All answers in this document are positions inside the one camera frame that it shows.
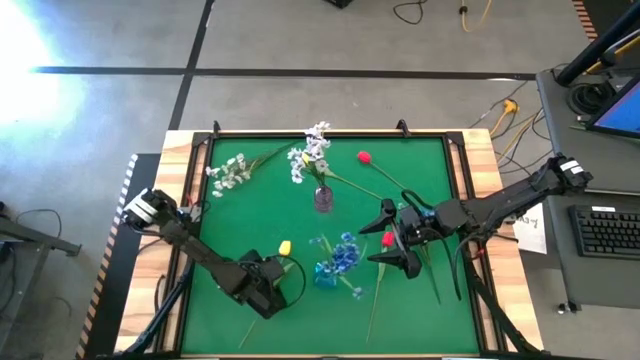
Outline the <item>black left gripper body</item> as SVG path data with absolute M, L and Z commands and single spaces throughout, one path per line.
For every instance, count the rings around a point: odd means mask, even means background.
M 234 297 L 241 304 L 248 304 L 262 318 L 270 319 L 284 310 L 288 303 L 276 284 L 284 275 L 284 266 L 274 257 L 262 257 L 251 249 L 237 262 L 245 272 Z

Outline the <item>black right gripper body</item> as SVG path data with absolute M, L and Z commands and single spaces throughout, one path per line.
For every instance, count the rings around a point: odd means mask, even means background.
M 458 202 L 445 201 L 428 214 L 414 206 L 399 210 L 398 245 L 422 245 L 431 240 L 445 239 L 458 229 Z

